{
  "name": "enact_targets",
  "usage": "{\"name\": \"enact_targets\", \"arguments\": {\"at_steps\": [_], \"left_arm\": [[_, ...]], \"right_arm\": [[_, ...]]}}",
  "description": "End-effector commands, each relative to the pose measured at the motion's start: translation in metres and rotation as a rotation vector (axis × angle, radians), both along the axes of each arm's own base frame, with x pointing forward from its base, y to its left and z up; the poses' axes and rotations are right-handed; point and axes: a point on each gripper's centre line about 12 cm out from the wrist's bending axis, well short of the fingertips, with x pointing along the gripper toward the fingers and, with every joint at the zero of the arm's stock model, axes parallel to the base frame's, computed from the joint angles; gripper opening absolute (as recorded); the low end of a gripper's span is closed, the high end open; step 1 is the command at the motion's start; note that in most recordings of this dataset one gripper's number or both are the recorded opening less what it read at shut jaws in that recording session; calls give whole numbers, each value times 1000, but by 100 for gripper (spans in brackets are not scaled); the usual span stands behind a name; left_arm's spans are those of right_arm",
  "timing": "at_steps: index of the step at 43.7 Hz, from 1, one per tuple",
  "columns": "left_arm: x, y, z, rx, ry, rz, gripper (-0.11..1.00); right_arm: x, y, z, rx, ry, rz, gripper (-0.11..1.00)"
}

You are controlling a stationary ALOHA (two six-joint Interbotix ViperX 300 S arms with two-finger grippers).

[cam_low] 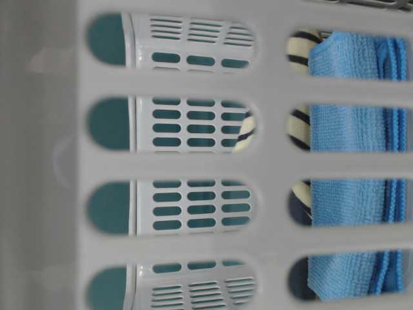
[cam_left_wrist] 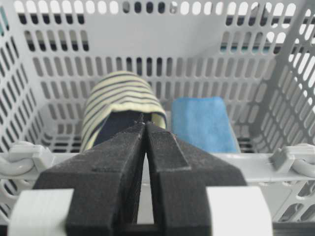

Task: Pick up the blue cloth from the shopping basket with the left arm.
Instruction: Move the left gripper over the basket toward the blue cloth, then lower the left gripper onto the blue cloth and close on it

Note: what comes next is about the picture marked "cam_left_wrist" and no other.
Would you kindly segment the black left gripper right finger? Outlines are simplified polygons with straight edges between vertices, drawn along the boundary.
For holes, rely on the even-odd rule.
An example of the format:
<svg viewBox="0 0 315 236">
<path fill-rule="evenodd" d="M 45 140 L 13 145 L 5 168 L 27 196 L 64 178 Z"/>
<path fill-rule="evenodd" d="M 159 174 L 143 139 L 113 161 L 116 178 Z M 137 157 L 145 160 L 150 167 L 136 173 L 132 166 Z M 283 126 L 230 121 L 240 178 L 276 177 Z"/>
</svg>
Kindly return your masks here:
<svg viewBox="0 0 315 236">
<path fill-rule="evenodd" d="M 209 236 L 207 186 L 246 186 L 241 170 L 146 124 L 154 222 L 165 236 Z"/>
</svg>

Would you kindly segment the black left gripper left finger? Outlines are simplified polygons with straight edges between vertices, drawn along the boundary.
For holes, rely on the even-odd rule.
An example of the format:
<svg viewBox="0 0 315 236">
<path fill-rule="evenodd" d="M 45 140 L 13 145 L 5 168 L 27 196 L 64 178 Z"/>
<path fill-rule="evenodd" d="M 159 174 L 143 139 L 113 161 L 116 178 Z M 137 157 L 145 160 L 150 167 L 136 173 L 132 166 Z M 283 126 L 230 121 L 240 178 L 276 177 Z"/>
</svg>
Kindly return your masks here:
<svg viewBox="0 0 315 236">
<path fill-rule="evenodd" d="M 69 236 L 112 236 L 137 221 L 145 157 L 144 116 L 111 139 L 43 171 L 34 189 L 73 189 Z"/>
</svg>

